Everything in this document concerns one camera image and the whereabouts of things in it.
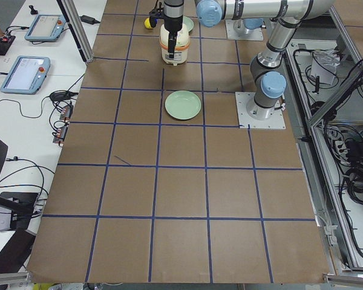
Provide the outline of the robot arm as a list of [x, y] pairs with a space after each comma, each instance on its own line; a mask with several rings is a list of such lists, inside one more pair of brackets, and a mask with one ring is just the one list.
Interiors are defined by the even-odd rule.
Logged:
[[196, 1], [196, 14], [205, 27], [213, 27], [225, 19], [272, 18], [277, 21], [265, 49], [250, 64], [257, 91], [249, 100], [247, 113], [256, 120], [267, 120], [284, 94], [286, 79], [277, 72], [282, 55], [301, 22], [325, 13], [333, 1]]

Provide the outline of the green plate near arm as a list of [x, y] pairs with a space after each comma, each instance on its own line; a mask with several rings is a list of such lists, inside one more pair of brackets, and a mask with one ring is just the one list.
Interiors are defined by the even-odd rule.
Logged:
[[167, 113], [177, 120], [189, 120], [201, 111], [201, 100], [190, 91], [175, 91], [165, 101]]

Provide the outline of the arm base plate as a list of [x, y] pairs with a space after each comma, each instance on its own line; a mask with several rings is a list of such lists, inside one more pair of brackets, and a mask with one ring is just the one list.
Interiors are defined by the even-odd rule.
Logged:
[[242, 129], [284, 130], [286, 129], [281, 103], [277, 99], [272, 108], [259, 107], [254, 92], [236, 92], [238, 125]]
[[247, 18], [226, 20], [227, 38], [230, 40], [262, 41], [264, 39], [261, 27], [263, 18]]

